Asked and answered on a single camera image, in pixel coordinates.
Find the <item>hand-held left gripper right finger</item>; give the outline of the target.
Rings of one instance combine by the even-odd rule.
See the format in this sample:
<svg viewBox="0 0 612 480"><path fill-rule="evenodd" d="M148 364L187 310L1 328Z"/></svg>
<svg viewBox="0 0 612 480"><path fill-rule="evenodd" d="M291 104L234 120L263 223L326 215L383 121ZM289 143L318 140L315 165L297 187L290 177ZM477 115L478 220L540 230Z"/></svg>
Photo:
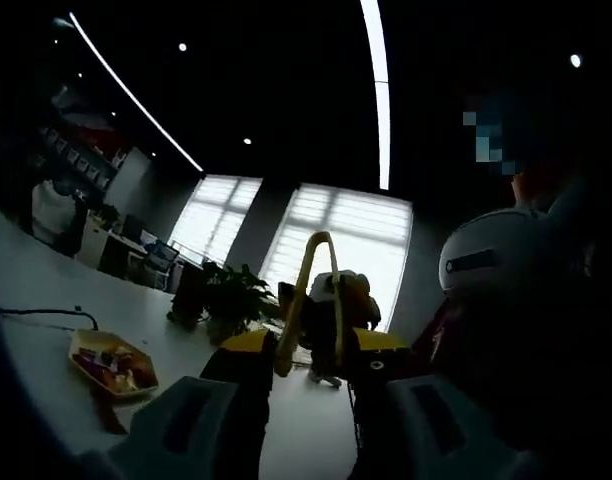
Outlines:
<svg viewBox="0 0 612 480"><path fill-rule="evenodd" d="M490 415L447 379L414 374L396 337L344 333L343 376L357 440L354 479L529 479L530 457L504 443Z"/></svg>

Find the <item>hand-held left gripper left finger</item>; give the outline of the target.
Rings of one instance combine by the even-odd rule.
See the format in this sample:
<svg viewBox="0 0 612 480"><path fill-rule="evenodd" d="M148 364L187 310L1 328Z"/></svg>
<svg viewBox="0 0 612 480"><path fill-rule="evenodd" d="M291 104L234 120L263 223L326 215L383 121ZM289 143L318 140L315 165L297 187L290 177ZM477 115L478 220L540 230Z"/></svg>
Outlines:
<svg viewBox="0 0 612 480"><path fill-rule="evenodd" d="M257 478L276 345L264 329L223 342L199 376L175 382L133 415L121 442L94 452L94 478Z"/></svg>

